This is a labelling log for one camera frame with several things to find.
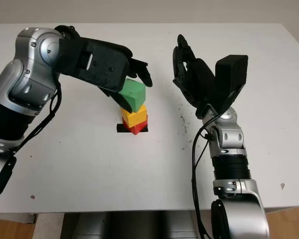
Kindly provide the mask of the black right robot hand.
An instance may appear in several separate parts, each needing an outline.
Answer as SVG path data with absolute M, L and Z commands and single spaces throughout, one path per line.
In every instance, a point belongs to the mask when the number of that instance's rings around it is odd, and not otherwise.
M 177 46 L 172 54 L 174 84 L 186 100 L 196 108 L 196 117 L 203 119 L 207 114 L 211 93 L 215 89 L 215 76 L 200 58 L 196 58 L 183 35 L 178 35 Z

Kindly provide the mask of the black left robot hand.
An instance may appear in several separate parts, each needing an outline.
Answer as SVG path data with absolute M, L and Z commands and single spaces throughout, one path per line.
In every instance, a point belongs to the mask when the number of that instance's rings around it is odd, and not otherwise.
M 129 60 L 129 70 L 124 78 L 120 91 L 113 92 L 105 88 L 99 89 L 107 96 L 111 97 L 122 109 L 127 112 L 137 112 L 146 99 L 146 87 L 152 87 L 152 80 L 147 69 L 146 62 L 131 58 Z

